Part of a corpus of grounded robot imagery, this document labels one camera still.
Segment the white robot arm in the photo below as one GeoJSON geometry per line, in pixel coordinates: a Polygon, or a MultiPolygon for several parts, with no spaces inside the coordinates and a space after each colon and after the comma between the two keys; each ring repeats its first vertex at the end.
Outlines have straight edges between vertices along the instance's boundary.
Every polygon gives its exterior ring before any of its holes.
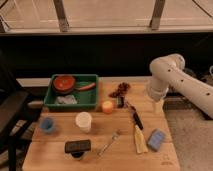
{"type": "Polygon", "coordinates": [[[179,54],[158,57],[150,63],[152,76],[147,94],[154,100],[163,99],[173,87],[213,119],[213,87],[183,72],[185,60],[179,54]]]}

